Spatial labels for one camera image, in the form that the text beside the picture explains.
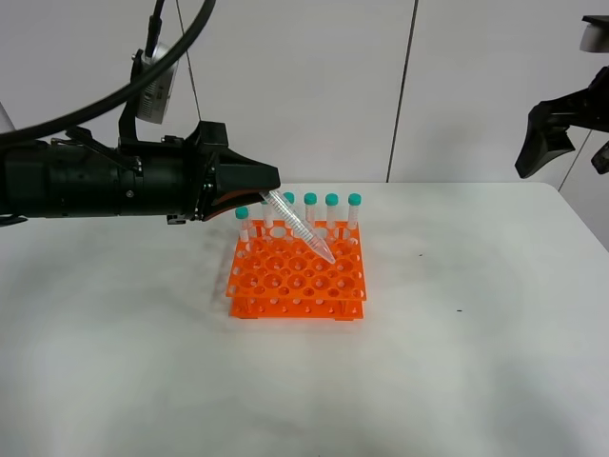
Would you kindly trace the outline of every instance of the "table surface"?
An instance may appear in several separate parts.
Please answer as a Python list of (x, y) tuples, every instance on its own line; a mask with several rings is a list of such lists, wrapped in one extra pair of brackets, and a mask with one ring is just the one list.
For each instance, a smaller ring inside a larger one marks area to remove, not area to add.
[(283, 190), (362, 194), (364, 320), (229, 318), (232, 214), (2, 229), (3, 457), (609, 455), (609, 253), (554, 189)]

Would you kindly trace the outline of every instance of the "black cable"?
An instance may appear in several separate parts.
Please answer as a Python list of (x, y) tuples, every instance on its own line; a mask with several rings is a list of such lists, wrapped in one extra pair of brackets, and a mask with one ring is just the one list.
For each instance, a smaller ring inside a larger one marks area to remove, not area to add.
[(53, 135), (70, 127), (78, 126), (90, 121), (111, 109), (125, 103), (131, 97), (139, 94), (152, 81), (156, 80), (169, 67), (171, 67), (187, 49), (194, 43), (203, 28), (206, 26), (209, 16), (213, 11), (216, 0), (204, 0), (204, 4), (192, 21), (186, 33), (177, 41), (167, 54), (148, 70), (140, 74), (135, 80), (126, 86), (116, 90), (108, 97), (103, 98), (87, 107), (58, 117), (51, 121), (38, 124), (37, 126), (26, 127), (15, 131), (0, 134), (0, 147), (14, 145), (25, 141), (35, 140), (43, 136)]
[(163, 21), (161, 20), (163, 4), (165, 4), (165, 0), (156, 0), (154, 12), (148, 19), (148, 37), (146, 38), (146, 47), (144, 51), (146, 57), (152, 57), (152, 53), (159, 42), (159, 35), (161, 34), (161, 27), (163, 26)]

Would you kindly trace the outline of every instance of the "white wall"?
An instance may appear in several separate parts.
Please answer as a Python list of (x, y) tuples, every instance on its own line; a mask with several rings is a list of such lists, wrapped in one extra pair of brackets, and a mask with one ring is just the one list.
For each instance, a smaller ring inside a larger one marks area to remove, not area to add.
[[(153, 0), (3, 0), (0, 100), (15, 126), (78, 109), (128, 80)], [(182, 0), (190, 23), (201, 0)], [(413, 0), (218, 0), (191, 49), (203, 116), (285, 181), (382, 181)], [(162, 39), (179, 36), (167, 1)], [(145, 139), (187, 135), (196, 111), (186, 59), (167, 120)], [(120, 110), (92, 121), (115, 144)]]
[(609, 174), (599, 175), (590, 163), (608, 141), (608, 133), (592, 132), (560, 194), (609, 249)]
[[(421, 0), (393, 182), (516, 181), (527, 114), (587, 87), (606, 56), (579, 51), (606, 0)], [(586, 131), (571, 129), (578, 148)], [(568, 154), (532, 179), (557, 187)]]

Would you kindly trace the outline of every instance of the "teal cap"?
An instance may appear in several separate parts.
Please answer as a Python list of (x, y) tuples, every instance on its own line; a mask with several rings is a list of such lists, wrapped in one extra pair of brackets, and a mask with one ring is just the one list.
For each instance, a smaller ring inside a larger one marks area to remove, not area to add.
[(328, 193), (325, 197), (325, 203), (329, 207), (336, 207), (339, 204), (339, 196), (336, 193)]
[(247, 216), (249, 216), (249, 211), (246, 207), (238, 207), (235, 209), (235, 215), (237, 216), (237, 219), (247, 219)]
[(313, 192), (306, 193), (304, 195), (304, 204), (305, 205), (315, 205), (317, 203), (317, 195)]
[(352, 207), (358, 207), (362, 204), (362, 196), (359, 193), (352, 193), (349, 195), (349, 205)]
[(292, 192), (284, 193), (284, 197), (290, 204), (294, 205), (296, 199), (294, 198), (294, 194)]

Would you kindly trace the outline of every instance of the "orange test tube rack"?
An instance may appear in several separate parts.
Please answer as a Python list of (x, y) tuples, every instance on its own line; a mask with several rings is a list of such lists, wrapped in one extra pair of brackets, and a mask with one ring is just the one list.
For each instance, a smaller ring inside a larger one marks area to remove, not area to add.
[[(328, 243), (336, 263), (329, 264), (299, 239), (271, 236), (283, 228), (275, 221), (265, 233), (263, 221), (253, 221), (248, 242), (239, 240), (228, 278), (230, 315), (257, 318), (363, 319), (366, 299), (359, 227), (348, 230), (337, 222), (336, 239)], [(316, 229), (325, 229), (318, 221)]]

